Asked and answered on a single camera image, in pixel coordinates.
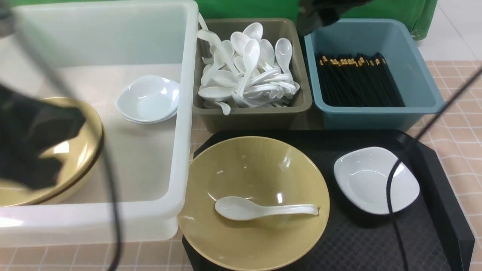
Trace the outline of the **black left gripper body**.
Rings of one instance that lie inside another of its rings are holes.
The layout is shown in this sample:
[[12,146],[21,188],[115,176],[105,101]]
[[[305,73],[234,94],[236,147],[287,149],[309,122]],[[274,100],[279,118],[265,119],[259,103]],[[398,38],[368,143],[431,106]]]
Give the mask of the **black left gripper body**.
[[28,189],[53,187],[63,163],[41,158],[47,149],[73,139],[86,119],[76,107],[43,102],[1,86],[0,176]]

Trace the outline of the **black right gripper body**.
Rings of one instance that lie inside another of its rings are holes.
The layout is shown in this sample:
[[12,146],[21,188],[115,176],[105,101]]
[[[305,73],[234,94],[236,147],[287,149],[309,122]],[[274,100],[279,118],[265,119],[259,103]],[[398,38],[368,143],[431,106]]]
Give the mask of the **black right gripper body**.
[[300,0],[297,16],[297,32],[306,36],[318,28],[330,26],[347,11],[366,5],[371,0]]

